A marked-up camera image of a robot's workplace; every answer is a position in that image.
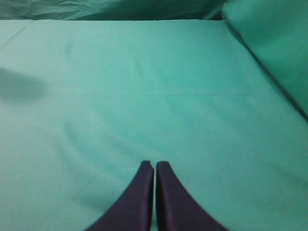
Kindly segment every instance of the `mint green cloth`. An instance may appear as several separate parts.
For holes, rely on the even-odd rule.
[[[0,28],[2,230],[82,231],[167,160],[231,231],[307,231],[308,124],[224,22]]]
[[[211,19],[225,0],[1,0],[0,19]]]
[[[233,0],[222,14],[308,115],[308,1]]]

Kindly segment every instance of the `bed sheet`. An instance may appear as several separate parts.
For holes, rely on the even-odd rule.
[[[223,21],[0,28],[3,230],[84,230],[142,160],[231,231],[307,230],[307,122]]]

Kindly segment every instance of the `teal fabric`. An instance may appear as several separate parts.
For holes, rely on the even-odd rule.
[[[231,231],[307,231],[308,124],[223,21],[0,28],[3,230],[82,231],[167,160]]]
[[[223,17],[308,115],[308,1],[229,0]]]
[[[210,19],[225,0],[1,0],[0,19]]]

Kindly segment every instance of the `dark purple object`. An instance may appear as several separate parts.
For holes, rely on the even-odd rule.
[[[227,231],[196,203],[165,161],[156,166],[156,213],[159,231]]]
[[[113,206],[86,231],[149,231],[153,212],[154,169],[143,161]]]

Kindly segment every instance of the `crease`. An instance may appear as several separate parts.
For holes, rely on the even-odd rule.
[[[84,4],[84,5],[86,5],[86,6],[89,6],[89,7],[93,8],[93,9],[95,9],[94,6],[92,6],[92,5],[89,4],[89,3],[84,2],[84,1],[82,1],[82,0],[78,0],[78,2],[80,2],[81,4]]]
[[[18,35],[20,35],[26,28],[26,25],[24,25],[22,28],[18,29],[14,33],[12,33],[1,45],[0,45],[0,51],[3,50],[5,46],[7,46],[14,38],[16,38]]]

